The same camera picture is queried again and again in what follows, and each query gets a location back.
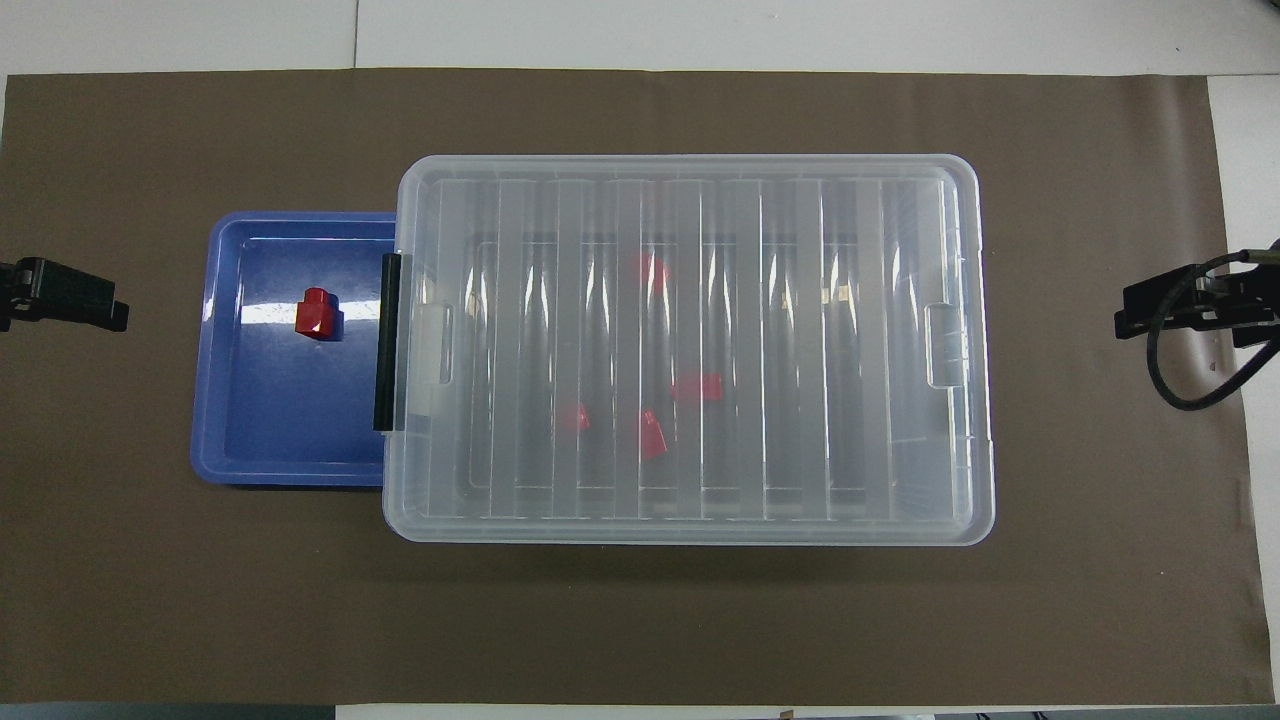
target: brown mat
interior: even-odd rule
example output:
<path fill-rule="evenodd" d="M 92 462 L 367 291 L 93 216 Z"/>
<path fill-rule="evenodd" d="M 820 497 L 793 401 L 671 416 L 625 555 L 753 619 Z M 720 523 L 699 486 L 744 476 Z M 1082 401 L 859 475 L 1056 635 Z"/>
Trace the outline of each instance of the brown mat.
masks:
<path fill-rule="evenodd" d="M 0 700 L 1270 702 L 1238 398 L 1165 406 L 1120 288 L 1225 246 L 1203 78 L 339 70 L 9 79 L 0 258 L 122 336 L 0 337 Z M 207 234 L 390 210 L 433 152 L 955 152 L 996 529 L 957 550 L 415 546 L 187 462 Z M 1204 340 L 1171 354 L 1221 377 Z M 1217 370 L 1206 368 L 1216 363 Z"/>

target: red plastic piece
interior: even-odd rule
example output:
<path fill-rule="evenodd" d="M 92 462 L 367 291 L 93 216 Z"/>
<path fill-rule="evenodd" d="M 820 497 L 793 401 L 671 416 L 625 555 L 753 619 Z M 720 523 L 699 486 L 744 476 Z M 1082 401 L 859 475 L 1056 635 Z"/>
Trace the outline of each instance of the red plastic piece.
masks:
<path fill-rule="evenodd" d="M 676 378 L 676 382 L 671 383 L 671 398 L 676 402 L 724 400 L 724 383 L 719 373 Z"/>
<path fill-rule="evenodd" d="M 577 411 L 564 409 L 558 413 L 559 427 L 566 433 L 581 433 L 591 427 L 591 420 L 586 416 L 586 405 L 577 404 Z"/>
<path fill-rule="evenodd" d="M 312 340 L 329 340 L 338 323 L 338 309 L 333 306 L 333 296 L 320 287 L 308 287 L 298 302 L 298 314 L 293 320 L 293 332 Z"/>
<path fill-rule="evenodd" d="M 640 254 L 640 283 L 644 287 L 652 287 L 654 293 L 660 295 L 669 278 L 671 270 L 653 252 Z"/>
<path fill-rule="evenodd" d="M 645 410 L 640 414 L 640 456 L 653 460 L 663 452 L 667 452 L 667 438 L 662 434 L 662 424 L 653 410 Z"/>

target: blue tray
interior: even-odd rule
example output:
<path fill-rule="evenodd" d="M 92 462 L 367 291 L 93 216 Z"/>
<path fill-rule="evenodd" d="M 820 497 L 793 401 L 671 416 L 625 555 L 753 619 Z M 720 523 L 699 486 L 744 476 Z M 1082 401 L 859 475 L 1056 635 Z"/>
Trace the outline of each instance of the blue tray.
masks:
<path fill-rule="evenodd" d="M 379 487 L 372 429 L 389 213 L 234 213 L 209 238 L 191 465 L 211 482 Z M 340 336 L 293 332 L 302 292 L 338 296 Z"/>

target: white table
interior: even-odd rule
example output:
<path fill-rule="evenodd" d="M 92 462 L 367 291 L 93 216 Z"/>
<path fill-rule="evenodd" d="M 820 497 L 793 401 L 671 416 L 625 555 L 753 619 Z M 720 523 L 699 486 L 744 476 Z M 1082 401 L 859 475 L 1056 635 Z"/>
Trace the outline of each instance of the white table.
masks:
<path fill-rule="evenodd" d="M 1280 236 L 1280 10 L 1265 0 L 0 0 L 0 82 L 17 73 L 352 67 L 1206 74 L 1228 242 L 1262 247 Z M 1249 468 L 1266 610 L 1276 619 L 1280 443 L 1271 430 L 1280 427 L 1280 365 L 1245 387 L 1244 407 L 1257 429 Z M 1271 657 L 1280 687 L 1280 633 L 1272 633 Z M 800 715 L 883 711 L 808 710 Z M 579 712 L 599 715 L 436 706 L 430 716 L 564 720 Z M 339 717 L 370 720 L 422 715 L 421 706 L 339 708 Z"/>

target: transparent container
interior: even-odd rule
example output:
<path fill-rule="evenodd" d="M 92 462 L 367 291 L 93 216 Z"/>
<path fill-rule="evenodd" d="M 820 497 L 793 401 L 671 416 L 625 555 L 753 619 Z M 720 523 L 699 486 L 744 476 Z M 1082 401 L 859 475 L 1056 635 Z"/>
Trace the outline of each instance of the transparent container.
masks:
<path fill-rule="evenodd" d="M 970 544 L 978 186 L 950 155 L 429 156 L 384 510 L 413 541 Z"/>

